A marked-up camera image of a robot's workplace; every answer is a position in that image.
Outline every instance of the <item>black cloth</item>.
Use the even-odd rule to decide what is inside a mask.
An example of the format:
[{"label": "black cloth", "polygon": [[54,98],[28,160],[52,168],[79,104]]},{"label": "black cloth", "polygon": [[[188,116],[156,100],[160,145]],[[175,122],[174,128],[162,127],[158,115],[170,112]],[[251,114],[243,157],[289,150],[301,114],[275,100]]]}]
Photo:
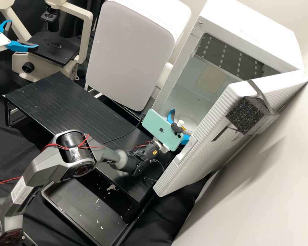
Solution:
[{"label": "black cloth", "polygon": [[207,177],[164,197],[156,196],[121,246],[171,245],[206,181]]}]

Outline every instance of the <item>smartphone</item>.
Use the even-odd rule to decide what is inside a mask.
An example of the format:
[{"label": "smartphone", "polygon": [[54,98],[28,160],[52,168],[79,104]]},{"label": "smartphone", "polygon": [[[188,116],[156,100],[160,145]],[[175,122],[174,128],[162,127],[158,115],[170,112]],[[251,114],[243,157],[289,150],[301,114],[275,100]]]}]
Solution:
[{"label": "smartphone", "polygon": [[147,112],[142,125],[171,151],[178,148],[184,137],[182,133],[175,133],[171,124],[153,109]]}]

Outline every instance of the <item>metal leg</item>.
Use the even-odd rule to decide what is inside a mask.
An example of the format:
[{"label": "metal leg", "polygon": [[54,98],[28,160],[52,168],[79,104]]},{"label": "metal leg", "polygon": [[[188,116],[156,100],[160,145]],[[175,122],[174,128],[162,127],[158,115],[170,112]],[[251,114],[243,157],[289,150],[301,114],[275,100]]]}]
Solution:
[{"label": "metal leg", "polygon": [[9,102],[7,99],[5,99],[5,102],[4,102],[4,111],[5,111],[5,121],[6,121],[6,126],[8,127],[12,127],[14,125],[16,125],[17,123],[21,122],[22,120],[26,119],[27,116],[24,115],[20,118],[18,118],[17,120],[11,122],[11,119],[10,119],[10,116],[16,112],[19,112],[19,109],[18,108],[14,108],[14,109],[10,109],[9,108]]}]

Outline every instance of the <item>label sticker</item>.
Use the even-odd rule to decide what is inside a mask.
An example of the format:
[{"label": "label sticker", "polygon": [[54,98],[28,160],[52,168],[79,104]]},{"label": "label sticker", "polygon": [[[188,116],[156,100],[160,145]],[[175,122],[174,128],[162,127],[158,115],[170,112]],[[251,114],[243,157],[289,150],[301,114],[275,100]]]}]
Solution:
[{"label": "label sticker", "polygon": [[33,187],[27,186],[24,181],[24,177],[22,176],[19,181],[16,183],[14,189],[12,190],[11,198],[13,203],[22,204],[27,196],[32,191]]}]

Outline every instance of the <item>black foam block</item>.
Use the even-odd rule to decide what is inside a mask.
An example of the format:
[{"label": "black foam block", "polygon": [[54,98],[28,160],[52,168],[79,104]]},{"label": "black foam block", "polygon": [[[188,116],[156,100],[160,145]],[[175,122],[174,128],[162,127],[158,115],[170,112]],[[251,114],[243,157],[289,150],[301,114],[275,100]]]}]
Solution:
[{"label": "black foam block", "polygon": [[234,124],[239,132],[246,134],[253,128],[257,130],[261,126],[259,123],[268,115],[270,112],[264,100],[245,96],[226,115],[226,118]]}]

